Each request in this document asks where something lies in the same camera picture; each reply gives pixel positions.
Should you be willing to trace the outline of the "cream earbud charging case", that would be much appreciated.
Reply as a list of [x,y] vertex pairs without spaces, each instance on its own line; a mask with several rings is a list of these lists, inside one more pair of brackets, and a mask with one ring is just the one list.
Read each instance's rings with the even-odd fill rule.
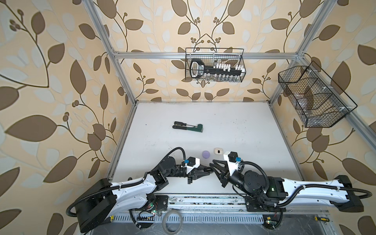
[[222,148],[215,148],[213,152],[215,155],[223,155],[224,153]]

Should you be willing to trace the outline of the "purple earbud charging case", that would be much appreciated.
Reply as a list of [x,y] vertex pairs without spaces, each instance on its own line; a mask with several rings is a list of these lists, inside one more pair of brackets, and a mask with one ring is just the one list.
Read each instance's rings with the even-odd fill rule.
[[202,157],[204,159],[208,159],[208,158],[210,158],[210,156],[211,156],[211,154],[210,154],[209,151],[205,150],[205,151],[202,152]]

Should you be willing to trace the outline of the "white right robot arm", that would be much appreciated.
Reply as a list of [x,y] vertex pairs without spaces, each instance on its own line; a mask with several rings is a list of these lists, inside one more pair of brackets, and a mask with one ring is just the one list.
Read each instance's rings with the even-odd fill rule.
[[222,187],[232,185],[243,197],[248,211],[285,212],[289,206],[335,207],[341,212],[363,212],[367,190],[353,188],[349,178],[340,175],[331,181],[295,181],[270,177],[253,162],[214,160],[210,167]]

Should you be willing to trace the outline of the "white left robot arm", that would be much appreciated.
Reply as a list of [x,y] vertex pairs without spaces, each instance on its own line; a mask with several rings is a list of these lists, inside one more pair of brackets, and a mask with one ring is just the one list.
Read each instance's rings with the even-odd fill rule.
[[118,212],[157,209],[155,192],[168,185],[168,178],[186,178],[191,184],[212,172],[198,158],[187,158],[184,149],[176,147],[141,178],[120,183],[99,180],[67,207],[66,215],[77,218],[80,232],[87,233],[109,223]]

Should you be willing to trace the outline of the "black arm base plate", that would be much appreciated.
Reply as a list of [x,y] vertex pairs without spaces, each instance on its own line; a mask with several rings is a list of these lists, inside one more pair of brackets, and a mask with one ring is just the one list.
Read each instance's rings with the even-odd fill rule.
[[149,212],[166,211],[168,207],[167,195],[155,195],[153,193],[147,195],[146,210]]

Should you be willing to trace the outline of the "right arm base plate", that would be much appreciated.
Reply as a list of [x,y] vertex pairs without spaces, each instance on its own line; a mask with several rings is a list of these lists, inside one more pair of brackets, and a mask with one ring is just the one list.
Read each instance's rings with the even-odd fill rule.
[[260,204],[256,198],[244,197],[247,212],[286,212],[284,208],[274,208]]

